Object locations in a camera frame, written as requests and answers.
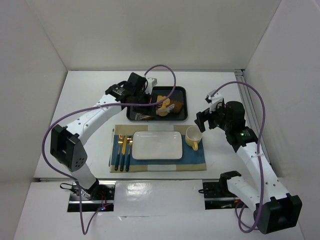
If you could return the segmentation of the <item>yellow mug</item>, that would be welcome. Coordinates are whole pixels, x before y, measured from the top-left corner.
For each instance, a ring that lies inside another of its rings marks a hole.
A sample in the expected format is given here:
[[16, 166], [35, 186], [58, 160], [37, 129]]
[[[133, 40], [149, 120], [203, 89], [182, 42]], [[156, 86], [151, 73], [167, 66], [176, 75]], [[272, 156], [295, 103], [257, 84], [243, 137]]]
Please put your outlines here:
[[203, 135], [198, 126], [190, 126], [185, 132], [185, 142], [194, 151], [199, 149], [199, 143], [201, 142], [202, 137]]

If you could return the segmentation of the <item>aluminium frame rail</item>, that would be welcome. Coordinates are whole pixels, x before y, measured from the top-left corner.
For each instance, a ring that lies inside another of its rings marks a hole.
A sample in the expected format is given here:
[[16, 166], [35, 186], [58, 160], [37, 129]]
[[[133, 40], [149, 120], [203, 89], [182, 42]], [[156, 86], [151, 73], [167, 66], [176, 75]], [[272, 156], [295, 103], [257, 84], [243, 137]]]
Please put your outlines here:
[[[242, 83], [246, 82], [243, 69], [236, 69], [234, 72], [234, 75], [235, 75], [236, 81], [242, 82]], [[251, 129], [253, 129], [254, 132], [256, 133], [256, 135], [258, 136], [261, 128], [259, 125], [259, 119], [258, 119], [256, 112], [255, 112], [255, 109], [254, 109], [254, 105], [252, 103], [251, 94], [253, 94], [253, 96], [257, 96], [257, 95], [253, 90], [251, 90], [250, 88], [248, 88], [247, 86], [245, 86], [243, 84], [238, 84], [238, 89], [240, 92], [241, 101], [242, 101], [244, 109], [245, 109], [247, 125]], [[266, 146], [265, 146], [263, 138], [261, 138], [260, 145], [262, 147], [263, 153], [265, 154], [267, 161], [272, 166], [270, 159], [269, 159], [269, 156], [268, 156], [268, 152], [265, 149]]]

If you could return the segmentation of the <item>flat seeded bread slice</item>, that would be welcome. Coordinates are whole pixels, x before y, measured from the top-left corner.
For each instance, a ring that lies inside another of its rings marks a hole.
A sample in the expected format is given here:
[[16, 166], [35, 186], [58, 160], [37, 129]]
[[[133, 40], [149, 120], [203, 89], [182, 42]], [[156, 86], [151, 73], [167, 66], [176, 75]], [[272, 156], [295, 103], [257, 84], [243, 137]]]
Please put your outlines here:
[[167, 96], [163, 96], [163, 95], [158, 95], [156, 101], [161, 102], [160, 105], [165, 106], [165, 107], [167, 107], [171, 104], [170, 98], [168, 98]]

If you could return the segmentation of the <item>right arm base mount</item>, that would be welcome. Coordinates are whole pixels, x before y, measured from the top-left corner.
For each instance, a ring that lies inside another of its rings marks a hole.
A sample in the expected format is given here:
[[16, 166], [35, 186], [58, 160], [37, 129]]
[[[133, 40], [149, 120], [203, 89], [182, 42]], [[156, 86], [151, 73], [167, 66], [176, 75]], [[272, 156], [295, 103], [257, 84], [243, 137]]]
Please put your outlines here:
[[222, 192], [218, 181], [203, 181], [198, 193], [203, 195], [206, 210], [234, 209], [238, 203], [240, 207], [243, 205], [234, 194]]

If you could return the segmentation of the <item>metal food tongs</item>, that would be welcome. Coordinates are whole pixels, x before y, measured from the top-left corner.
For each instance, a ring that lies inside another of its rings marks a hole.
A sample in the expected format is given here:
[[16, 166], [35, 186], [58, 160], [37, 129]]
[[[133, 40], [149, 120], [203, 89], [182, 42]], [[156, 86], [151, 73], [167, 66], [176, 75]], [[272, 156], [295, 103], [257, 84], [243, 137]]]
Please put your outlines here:
[[[165, 117], [166, 115], [169, 114], [170, 111], [172, 111], [173, 109], [175, 108], [175, 104], [170, 104], [170, 105], [167, 105], [167, 106], [162, 106], [160, 108], [158, 108], [155, 112], [155, 115], [156, 116], [160, 116], [160, 117]], [[151, 116], [151, 115], [145, 115], [145, 114], [142, 114], [142, 113], [137, 113], [135, 115], [135, 120], [136, 121], [141, 121], [141, 120], [148, 120], [148, 119], [152, 119], [154, 118], [155, 116]]]

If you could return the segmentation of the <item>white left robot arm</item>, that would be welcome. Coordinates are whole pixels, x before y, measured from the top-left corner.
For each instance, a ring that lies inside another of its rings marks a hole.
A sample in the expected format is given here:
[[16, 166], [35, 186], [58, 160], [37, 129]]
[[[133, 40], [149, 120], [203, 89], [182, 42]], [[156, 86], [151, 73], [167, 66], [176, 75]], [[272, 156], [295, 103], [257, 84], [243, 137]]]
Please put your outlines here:
[[86, 161], [85, 144], [107, 120], [120, 113], [121, 104], [149, 104], [157, 79], [131, 73], [127, 81], [110, 86], [96, 103], [95, 109], [86, 111], [66, 126], [57, 124], [51, 130], [50, 154], [64, 165], [80, 187], [95, 198], [103, 191], [98, 179], [91, 173]]

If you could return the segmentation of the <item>white rectangular plate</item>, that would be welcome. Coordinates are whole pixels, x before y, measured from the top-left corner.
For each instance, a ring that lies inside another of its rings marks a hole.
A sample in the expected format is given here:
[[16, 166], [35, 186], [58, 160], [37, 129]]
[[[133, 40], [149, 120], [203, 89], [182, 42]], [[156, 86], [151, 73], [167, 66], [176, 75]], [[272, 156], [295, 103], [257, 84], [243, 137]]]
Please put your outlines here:
[[179, 160], [183, 156], [178, 131], [137, 131], [133, 135], [132, 157], [138, 161]]

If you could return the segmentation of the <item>black rectangular tray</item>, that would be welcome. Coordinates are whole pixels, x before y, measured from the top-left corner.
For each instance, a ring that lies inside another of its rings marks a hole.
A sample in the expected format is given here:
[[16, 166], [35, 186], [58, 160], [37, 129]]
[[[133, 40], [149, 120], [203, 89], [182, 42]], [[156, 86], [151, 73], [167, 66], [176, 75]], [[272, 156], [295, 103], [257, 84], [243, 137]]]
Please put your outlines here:
[[[171, 90], [172, 86], [155, 86], [152, 90], [153, 93], [167, 96]], [[188, 105], [187, 105], [187, 94], [186, 90], [182, 86], [176, 86], [173, 94], [171, 95], [170, 99], [173, 101], [183, 103], [181, 111], [179, 113], [169, 112], [166, 116], [159, 116], [156, 117], [147, 117], [141, 119], [142, 122], [182, 122], [185, 121], [188, 117]]]

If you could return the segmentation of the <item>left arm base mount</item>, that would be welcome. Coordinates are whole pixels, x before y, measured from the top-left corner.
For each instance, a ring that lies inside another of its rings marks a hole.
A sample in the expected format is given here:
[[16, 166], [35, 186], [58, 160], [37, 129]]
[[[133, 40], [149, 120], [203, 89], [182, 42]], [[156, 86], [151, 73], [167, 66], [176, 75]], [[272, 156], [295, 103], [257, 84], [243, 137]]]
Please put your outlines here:
[[63, 182], [59, 187], [69, 192], [67, 207], [67, 212], [69, 213], [78, 213], [80, 211], [80, 199], [82, 200], [83, 212], [95, 212], [98, 208], [101, 208], [102, 212], [114, 211], [115, 181], [100, 181], [100, 187], [93, 195], [83, 189], [79, 191], [76, 183]]

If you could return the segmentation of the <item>dark brown bread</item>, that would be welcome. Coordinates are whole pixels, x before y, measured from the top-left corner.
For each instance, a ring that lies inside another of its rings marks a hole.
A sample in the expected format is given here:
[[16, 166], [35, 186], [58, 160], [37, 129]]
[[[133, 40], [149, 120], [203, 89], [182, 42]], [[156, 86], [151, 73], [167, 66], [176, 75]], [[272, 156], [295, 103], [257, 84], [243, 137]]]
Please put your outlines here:
[[174, 114], [179, 114], [184, 107], [184, 103], [180, 101], [170, 100], [169, 103], [169, 112]]

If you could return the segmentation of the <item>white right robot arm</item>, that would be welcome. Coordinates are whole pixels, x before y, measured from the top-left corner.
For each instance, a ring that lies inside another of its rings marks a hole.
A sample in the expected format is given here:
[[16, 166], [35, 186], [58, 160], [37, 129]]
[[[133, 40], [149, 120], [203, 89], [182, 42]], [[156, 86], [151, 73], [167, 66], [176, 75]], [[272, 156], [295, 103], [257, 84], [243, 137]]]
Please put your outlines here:
[[255, 132], [246, 125], [245, 109], [238, 101], [219, 102], [196, 114], [194, 121], [201, 132], [205, 122], [210, 129], [224, 131], [227, 142], [247, 167], [256, 187], [252, 187], [236, 171], [224, 172], [219, 178], [219, 190], [240, 198], [253, 213], [257, 229], [262, 234], [293, 228], [302, 209], [298, 195], [291, 195], [280, 182], [266, 159]]

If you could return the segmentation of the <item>large orange flower bread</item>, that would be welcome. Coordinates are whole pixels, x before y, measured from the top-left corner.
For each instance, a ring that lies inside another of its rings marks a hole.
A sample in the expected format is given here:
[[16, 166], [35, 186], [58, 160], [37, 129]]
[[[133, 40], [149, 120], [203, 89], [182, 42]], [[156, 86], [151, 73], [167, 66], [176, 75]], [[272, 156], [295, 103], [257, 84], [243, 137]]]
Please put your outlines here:
[[140, 121], [141, 120], [149, 120], [149, 119], [152, 119], [152, 118], [154, 118], [154, 117], [151, 116], [151, 115], [145, 115], [145, 114], [142, 114], [142, 115], [139, 116], [139, 120]]

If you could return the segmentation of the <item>blue beige placemat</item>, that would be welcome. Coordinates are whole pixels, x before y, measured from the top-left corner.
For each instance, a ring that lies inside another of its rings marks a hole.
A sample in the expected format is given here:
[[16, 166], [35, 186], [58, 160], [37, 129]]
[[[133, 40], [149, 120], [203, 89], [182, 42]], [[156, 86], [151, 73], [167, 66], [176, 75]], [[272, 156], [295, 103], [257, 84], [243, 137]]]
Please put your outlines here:
[[182, 158], [178, 160], [137, 160], [130, 158], [129, 172], [185, 172], [185, 171], [205, 171], [207, 169], [203, 144], [198, 145], [198, 150], [194, 151], [185, 141], [186, 130], [189, 125], [125, 125], [117, 124], [112, 130], [113, 140], [109, 159], [111, 173], [116, 173], [115, 165], [119, 150], [119, 135], [132, 136], [138, 131], [174, 130], [182, 136]]

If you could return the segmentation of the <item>small round yellow bun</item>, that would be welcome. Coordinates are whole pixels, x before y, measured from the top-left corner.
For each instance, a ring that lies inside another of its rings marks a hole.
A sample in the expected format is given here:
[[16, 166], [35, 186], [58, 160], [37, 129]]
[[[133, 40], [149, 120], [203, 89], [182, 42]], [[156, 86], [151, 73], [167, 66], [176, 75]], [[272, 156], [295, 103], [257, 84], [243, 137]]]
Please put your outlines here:
[[156, 114], [161, 116], [161, 117], [165, 117], [168, 114], [168, 107], [164, 106], [164, 107], [160, 107], [156, 110]]

